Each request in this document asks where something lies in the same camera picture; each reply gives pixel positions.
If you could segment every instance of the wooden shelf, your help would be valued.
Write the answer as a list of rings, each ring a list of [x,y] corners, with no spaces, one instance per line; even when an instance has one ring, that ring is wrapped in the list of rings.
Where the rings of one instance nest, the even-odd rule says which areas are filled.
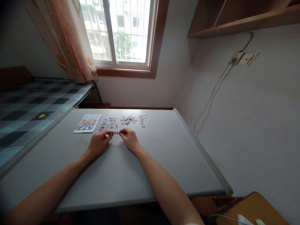
[[[262,4],[256,0],[213,0],[208,6],[205,0],[199,0],[188,37],[207,38],[300,23],[300,4],[288,7],[291,2],[265,0]]]

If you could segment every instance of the forearm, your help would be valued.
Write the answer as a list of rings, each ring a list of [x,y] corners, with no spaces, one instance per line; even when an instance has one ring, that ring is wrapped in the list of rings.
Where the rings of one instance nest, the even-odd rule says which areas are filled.
[[[204,224],[178,183],[141,146],[134,151],[148,178],[152,191],[162,210],[174,224]]]
[[[5,224],[40,224],[89,160],[89,157],[83,154],[63,168],[9,211],[4,217]]]

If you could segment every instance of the table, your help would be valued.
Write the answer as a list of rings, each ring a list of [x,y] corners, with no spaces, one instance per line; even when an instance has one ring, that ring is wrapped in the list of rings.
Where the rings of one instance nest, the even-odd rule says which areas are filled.
[[[231,194],[232,189],[176,109],[73,109],[0,181],[1,205],[7,212],[36,188],[78,158],[93,133],[73,133],[85,114],[118,117],[119,131],[136,131],[140,144],[179,183],[188,196]],[[139,115],[147,115],[145,128]],[[134,116],[136,124],[121,125],[122,116]],[[108,150],[83,172],[60,202],[56,212],[155,201],[138,161],[115,135]]]

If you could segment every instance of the hand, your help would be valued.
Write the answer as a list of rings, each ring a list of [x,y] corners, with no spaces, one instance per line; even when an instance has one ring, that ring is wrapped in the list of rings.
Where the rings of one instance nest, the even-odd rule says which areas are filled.
[[[95,158],[96,155],[103,151],[103,149],[108,145],[108,142],[112,139],[113,135],[114,132],[109,130],[102,130],[93,135],[88,149],[86,150],[90,160]]]
[[[127,148],[129,148],[133,153],[135,153],[135,151],[140,146],[135,132],[132,129],[123,128],[122,130],[119,131],[119,135],[125,142]]]

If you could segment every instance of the curtain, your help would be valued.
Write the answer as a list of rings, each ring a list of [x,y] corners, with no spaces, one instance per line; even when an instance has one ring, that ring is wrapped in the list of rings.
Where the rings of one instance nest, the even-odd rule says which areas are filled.
[[[79,0],[23,0],[64,79],[97,78]]]

